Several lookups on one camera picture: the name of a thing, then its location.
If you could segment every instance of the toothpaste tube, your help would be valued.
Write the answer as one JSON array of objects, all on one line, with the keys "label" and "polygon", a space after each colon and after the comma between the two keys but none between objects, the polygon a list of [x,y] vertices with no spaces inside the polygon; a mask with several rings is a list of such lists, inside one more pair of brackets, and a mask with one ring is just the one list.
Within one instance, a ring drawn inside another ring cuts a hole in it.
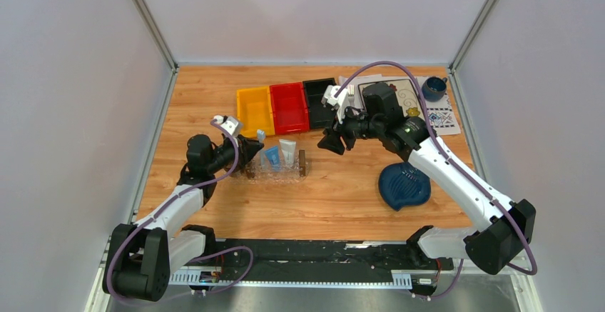
[{"label": "toothpaste tube", "polygon": [[265,156],[267,156],[269,163],[271,163],[273,171],[280,171],[280,149],[277,146],[272,146],[265,150]]},{"label": "toothpaste tube", "polygon": [[284,156],[285,165],[288,167],[294,167],[294,154],[296,151],[296,142],[289,141],[287,139],[280,139],[280,147]]}]

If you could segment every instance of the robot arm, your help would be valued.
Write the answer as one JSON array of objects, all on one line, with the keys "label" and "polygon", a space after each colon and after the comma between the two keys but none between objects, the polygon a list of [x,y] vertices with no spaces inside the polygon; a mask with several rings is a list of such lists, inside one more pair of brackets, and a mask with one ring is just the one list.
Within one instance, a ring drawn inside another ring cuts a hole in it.
[{"label": "robot arm", "polygon": [[[184,266],[192,258],[215,252],[214,231],[202,226],[186,226],[172,238],[179,228],[210,200],[216,182],[193,188],[212,181],[221,169],[243,167],[263,148],[263,144],[239,135],[243,125],[234,117],[216,116],[220,127],[235,140],[224,138],[216,146],[206,135],[191,137],[187,143],[187,163],[181,169],[181,177],[170,194],[158,208],[135,224],[120,224],[111,234],[107,263],[112,262],[117,249],[139,226],[144,228],[128,243],[125,251],[118,254],[111,273],[113,289],[122,296],[157,301],[168,286],[170,274]],[[107,288],[109,266],[103,278],[103,290]]]},{"label": "robot arm", "polygon": [[[440,230],[432,226],[421,228],[408,243],[417,244],[420,257],[470,258],[486,273],[496,274],[522,249],[503,213],[474,185],[472,177],[488,190],[508,212],[522,230],[527,242],[531,241],[535,209],[522,200],[515,203],[498,192],[470,168],[464,165],[440,137],[436,140],[441,154],[429,137],[427,123],[420,117],[405,117],[396,93],[385,83],[368,86],[363,91],[365,111],[347,106],[344,94],[335,97],[339,86],[327,88],[322,102],[337,109],[337,118],[324,130],[317,146],[339,155],[351,150],[357,139],[378,139],[390,152],[427,174],[448,193],[473,223],[472,229]],[[457,163],[455,168],[449,163]]]}]

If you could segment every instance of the black bin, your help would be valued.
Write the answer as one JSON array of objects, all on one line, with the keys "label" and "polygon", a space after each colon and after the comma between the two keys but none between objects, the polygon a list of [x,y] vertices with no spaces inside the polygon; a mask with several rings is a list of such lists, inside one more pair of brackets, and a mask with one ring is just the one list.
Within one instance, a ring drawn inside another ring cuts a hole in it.
[{"label": "black bin", "polygon": [[305,98],[309,108],[309,129],[323,129],[336,117],[336,111],[330,107],[324,107],[321,99],[325,89],[329,86],[336,86],[334,78],[303,81],[305,88]]}]

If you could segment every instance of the white connector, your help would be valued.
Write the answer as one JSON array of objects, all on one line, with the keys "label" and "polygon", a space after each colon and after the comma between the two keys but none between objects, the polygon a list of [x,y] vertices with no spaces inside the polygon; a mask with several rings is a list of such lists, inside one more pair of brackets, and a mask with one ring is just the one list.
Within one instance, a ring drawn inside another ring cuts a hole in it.
[{"label": "white connector", "polygon": [[332,110],[337,110],[336,116],[338,117],[338,122],[342,123],[342,120],[345,118],[345,109],[350,103],[346,93],[341,92],[339,96],[336,96],[338,89],[340,89],[340,86],[329,85],[323,94],[322,104],[324,106],[326,104],[330,105]]},{"label": "white connector", "polygon": [[225,129],[233,137],[237,137],[244,127],[244,123],[236,117],[229,116],[225,118],[224,116],[214,116],[214,119],[221,128]]}]

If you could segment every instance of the clear plastic organizer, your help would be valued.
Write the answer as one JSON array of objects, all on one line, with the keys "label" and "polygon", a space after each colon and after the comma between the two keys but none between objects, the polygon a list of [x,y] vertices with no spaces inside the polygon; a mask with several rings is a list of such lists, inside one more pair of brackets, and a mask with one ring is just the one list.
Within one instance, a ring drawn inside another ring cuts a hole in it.
[{"label": "clear plastic organizer", "polygon": [[264,166],[260,164],[260,157],[255,156],[245,167],[232,175],[235,182],[247,184],[268,183],[295,183],[304,180],[309,175],[310,164],[304,150],[299,150],[294,158],[294,165],[287,166],[280,158],[280,169],[276,171],[269,161],[265,159]]}]

